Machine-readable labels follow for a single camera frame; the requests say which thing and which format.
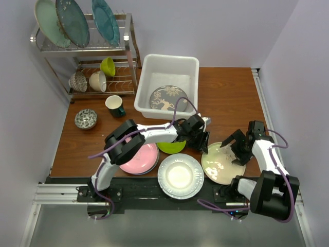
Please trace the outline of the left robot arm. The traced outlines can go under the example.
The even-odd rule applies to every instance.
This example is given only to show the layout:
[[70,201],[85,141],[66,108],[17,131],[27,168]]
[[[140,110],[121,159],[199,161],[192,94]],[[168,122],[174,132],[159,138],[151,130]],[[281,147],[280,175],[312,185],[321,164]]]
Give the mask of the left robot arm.
[[153,126],[138,125],[131,119],[125,121],[105,138],[104,150],[90,156],[101,157],[102,161],[87,183],[89,197],[95,202],[103,201],[119,166],[130,161],[143,145],[187,142],[189,148],[207,154],[210,132],[206,127],[210,122],[209,117],[201,114]]

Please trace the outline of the grey reindeer plate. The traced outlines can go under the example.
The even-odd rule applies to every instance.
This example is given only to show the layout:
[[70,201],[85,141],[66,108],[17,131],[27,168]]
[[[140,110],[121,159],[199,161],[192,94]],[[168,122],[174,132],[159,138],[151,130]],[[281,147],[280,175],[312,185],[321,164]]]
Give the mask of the grey reindeer plate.
[[161,86],[151,94],[150,107],[155,110],[174,111],[180,97],[187,98],[187,94],[181,88],[173,85]]

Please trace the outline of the cream green branch plate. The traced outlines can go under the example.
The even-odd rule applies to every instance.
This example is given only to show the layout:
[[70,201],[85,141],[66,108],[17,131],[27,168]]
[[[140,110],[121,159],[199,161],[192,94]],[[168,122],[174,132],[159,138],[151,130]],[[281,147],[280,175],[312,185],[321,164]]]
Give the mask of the cream green branch plate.
[[243,175],[246,166],[234,164],[236,159],[231,145],[221,147],[222,142],[212,143],[208,146],[208,153],[202,154],[201,165],[209,179],[221,184],[229,185],[237,175]]

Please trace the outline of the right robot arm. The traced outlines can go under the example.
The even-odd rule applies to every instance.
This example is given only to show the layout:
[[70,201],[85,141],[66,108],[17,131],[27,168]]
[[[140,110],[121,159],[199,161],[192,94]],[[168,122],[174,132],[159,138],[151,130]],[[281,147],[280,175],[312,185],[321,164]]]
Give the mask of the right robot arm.
[[242,176],[233,179],[229,197],[234,202],[247,198],[254,214],[287,223],[294,214],[300,182],[287,172],[276,153],[276,148],[288,148],[288,142],[275,144],[267,132],[263,122],[254,120],[246,133],[238,129],[222,142],[222,147],[230,147],[234,164],[246,165],[254,157],[261,172],[257,180]]

